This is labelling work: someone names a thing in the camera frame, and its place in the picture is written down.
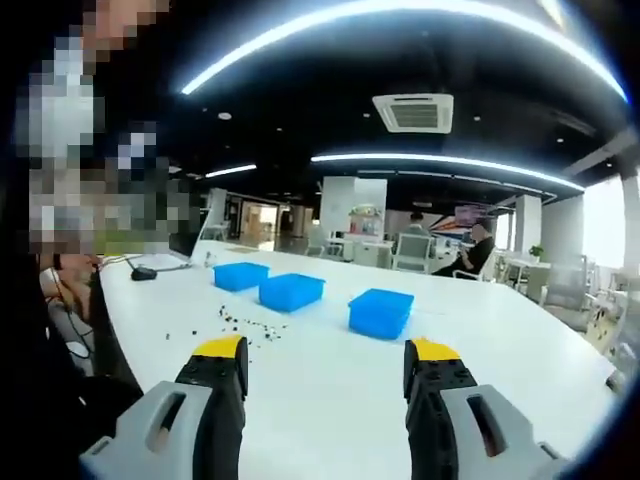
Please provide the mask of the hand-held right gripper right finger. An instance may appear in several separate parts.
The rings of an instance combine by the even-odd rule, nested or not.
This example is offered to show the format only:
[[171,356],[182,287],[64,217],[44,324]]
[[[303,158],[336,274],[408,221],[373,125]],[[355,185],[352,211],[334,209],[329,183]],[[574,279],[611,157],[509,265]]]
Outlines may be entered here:
[[558,479],[568,465],[446,345],[405,342],[403,394],[413,479]]

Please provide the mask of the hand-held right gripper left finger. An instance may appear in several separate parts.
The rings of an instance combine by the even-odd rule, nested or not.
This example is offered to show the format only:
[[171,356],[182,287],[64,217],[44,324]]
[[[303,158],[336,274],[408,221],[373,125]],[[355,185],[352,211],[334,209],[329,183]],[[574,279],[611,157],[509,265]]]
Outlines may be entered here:
[[242,335],[197,347],[81,455],[87,479],[237,479],[248,394]]

